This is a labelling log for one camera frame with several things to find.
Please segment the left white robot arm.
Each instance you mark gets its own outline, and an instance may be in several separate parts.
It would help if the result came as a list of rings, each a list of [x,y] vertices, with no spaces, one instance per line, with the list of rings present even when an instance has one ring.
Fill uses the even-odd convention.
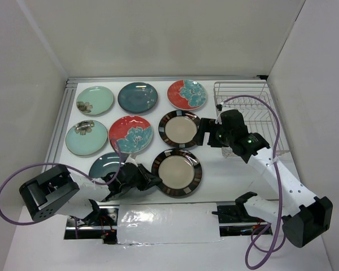
[[[99,202],[115,200],[131,189],[145,191],[162,183],[142,164],[121,163],[117,169],[118,173],[110,169],[89,180],[57,165],[21,185],[19,193],[34,222],[65,215],[95,225],[104,215]]]

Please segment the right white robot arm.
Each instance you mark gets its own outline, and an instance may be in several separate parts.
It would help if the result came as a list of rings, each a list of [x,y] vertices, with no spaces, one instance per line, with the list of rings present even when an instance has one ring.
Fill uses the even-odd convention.
[[[283,218],[283,231],[298,248],[308,244],[330,227],[333,204],[326,197],[318,198],[279,161],[273,158],[269,143],[259,134],[250,133],[238,110],[220,114],[221,123],[202,118],[194,141],[203,144],[205,133],[210,134],[211,147],[230,147],[233,153],[257,170],[268,183],[281,180],[283,205],[289,214]]]

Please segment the black rimmed beige plate front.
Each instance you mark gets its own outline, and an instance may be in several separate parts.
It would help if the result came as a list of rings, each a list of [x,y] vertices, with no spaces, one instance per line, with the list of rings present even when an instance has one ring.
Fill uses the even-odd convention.
[[[159,189],[173,198],[183,198],[194,193],[203,177],[199,159],[181,148],[161,152],[154,159],[151,172],[162,180],[157,185]]]

